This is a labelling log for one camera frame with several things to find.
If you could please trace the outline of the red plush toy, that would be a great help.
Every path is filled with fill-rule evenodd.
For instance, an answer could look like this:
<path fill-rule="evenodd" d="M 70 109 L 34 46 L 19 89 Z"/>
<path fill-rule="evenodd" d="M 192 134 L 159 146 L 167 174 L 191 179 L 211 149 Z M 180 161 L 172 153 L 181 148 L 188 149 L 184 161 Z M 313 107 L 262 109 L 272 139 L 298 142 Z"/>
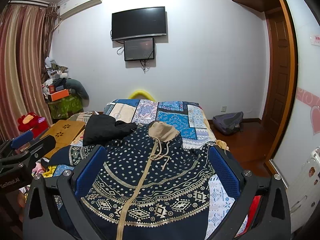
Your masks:
<path fill-rule="evenodd" d="M 48 128 L 49 125 L 46 118 L 38 116 L 33 112 L 23 115 L 18 119 L 18 130 L 20 132 L 31 131 L 34 139 Z"/>

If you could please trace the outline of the wooden lap desk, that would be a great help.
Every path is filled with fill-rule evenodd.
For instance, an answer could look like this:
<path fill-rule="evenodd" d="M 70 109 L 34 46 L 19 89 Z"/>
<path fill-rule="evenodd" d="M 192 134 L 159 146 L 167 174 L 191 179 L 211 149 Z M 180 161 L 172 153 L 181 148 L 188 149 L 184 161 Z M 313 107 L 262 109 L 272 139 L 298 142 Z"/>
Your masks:
<path fill-rule="evenodd" d="M 56 141 L 55 148 L 44 157 L 50 159 L 59 149 L 70 145 L 84 127 L 85 122 L 83 121 L 59 120 L 41 137 L 43 139 L 45 136 L 51 135 Z"/>

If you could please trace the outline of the green storage box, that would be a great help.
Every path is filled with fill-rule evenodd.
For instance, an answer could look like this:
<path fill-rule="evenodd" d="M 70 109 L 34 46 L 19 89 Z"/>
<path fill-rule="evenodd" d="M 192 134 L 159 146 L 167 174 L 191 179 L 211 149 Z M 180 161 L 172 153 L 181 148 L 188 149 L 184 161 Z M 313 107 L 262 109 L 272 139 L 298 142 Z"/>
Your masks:
<path fill-rule="evenodd" d="M 60 100 L 49 102 L 48 107 L 52 119 L 67 119 L 83 109 L 82 100 L 77 95 L 69 95 Z"/>

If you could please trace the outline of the orange box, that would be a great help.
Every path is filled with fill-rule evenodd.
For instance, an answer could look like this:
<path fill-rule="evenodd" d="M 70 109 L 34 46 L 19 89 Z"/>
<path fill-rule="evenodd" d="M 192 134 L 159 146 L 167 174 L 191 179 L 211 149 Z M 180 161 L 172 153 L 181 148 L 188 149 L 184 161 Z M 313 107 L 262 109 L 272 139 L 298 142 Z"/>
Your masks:
<path fill-rule="evenodd" d="M 69 96 L 69 91 L 67 89 L 64 89 L 64 90 L 55 92 L 53 94 L 49 94 L 48 100 L 50 102 L 53 102 L 53 101 L 57 101 L 57 100 L 60 100 L 62 98 L 68 97 L 68 96 Z"/>

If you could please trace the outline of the white wardrobe sliding door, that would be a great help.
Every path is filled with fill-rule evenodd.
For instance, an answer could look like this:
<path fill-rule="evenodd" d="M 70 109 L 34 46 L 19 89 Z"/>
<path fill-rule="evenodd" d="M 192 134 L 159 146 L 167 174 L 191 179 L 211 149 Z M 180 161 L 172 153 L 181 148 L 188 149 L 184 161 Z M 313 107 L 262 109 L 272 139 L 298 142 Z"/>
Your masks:
<path fill-rule="evenodd" d="M 319 203 L 319 23 L 304 0 L 286 1 L 296 33 L 298 79 L 289 125 L 273 162 L 287 184 L 295 232 Z"/>

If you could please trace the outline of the black garment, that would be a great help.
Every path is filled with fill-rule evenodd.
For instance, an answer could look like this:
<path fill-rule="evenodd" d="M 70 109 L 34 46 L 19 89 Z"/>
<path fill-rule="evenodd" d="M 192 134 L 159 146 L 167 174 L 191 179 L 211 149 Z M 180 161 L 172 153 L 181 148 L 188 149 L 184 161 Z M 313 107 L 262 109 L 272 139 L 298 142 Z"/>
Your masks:
<path fill-rule="evenodd" d="M 136 123 L 126 123 L 109 115 L 92 115 L 86 124 L 82 143 L 83 146 L 106 146 L 112 140 L 125 138 L 137 128 Z"/>

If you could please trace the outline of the grey backpack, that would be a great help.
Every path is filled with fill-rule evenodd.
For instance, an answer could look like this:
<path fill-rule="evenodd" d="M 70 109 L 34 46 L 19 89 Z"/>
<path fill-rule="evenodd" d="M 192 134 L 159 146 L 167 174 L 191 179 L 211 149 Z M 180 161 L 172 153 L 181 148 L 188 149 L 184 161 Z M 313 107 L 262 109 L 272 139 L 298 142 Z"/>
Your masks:
<path fill-rule="evenodd" d="M 213 117 L 213 125 L 224 135 L 231 135 L 242 131 L 243 112 L 216 115 Z"/>

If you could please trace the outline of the pile of clutter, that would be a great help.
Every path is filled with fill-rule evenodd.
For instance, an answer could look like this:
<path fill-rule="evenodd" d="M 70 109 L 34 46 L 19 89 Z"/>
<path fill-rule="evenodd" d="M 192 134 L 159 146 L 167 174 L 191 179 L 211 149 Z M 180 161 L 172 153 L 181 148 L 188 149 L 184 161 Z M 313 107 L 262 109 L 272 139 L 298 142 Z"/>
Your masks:
<path fill-rule="evenodd" d="M 46 57 L 44 66 L 48 78 L 42 84 L 42 91 L 44 97 L 47 99 L 50 94 L 65 89 L 65 83 L 69 78 L 69 69 L 65 66 L 58 65 L 51 57 Z"/>

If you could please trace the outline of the striped pink curtain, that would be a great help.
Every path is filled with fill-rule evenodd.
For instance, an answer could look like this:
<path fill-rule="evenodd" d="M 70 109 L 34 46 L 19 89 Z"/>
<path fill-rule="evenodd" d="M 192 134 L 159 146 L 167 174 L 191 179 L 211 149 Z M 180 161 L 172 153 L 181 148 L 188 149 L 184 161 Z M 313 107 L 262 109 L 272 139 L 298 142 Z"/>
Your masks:
<path fill-rule="evenodd" d="M 1 12 L 1 139 L 19 135 L 18 118 L 33 112 L 51 122 L 42 84 L 48 79 L 57 4 L 9 3 Z"/>

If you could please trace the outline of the white air conditioner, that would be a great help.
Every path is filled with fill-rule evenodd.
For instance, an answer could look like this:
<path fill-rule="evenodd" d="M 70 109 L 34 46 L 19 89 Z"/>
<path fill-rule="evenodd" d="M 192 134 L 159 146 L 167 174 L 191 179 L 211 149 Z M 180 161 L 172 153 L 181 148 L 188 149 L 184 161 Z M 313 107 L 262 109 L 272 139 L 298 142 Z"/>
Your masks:
<path fill-rule="evenodd" d="M 81 11 L 101 3 L 102 0 L 68 0 L 60 5 L 60 18 L 65 20 Z"/>

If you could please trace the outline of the small wall monitor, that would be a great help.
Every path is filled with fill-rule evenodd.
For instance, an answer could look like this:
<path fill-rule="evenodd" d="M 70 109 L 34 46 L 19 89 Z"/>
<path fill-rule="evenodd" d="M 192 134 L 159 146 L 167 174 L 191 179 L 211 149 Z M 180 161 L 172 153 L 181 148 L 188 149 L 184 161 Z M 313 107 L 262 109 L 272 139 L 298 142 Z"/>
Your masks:
<path fill-rule="evenodd" d="M 124 60 L 142 61 L 155 58 L 155 41 L 150 38 L 134 38 L 124 41 Z"/>

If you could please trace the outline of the large wall television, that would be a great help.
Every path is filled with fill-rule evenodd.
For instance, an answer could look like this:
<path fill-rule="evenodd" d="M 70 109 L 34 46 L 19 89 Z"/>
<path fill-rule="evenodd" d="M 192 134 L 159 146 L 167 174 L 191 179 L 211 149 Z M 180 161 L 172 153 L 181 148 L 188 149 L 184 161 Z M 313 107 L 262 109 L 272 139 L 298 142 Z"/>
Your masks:
<path fill-rule="evenodd" d="M 112 41 L 166 35 L 165 7 L 138 8 L 112 14 Z"/>

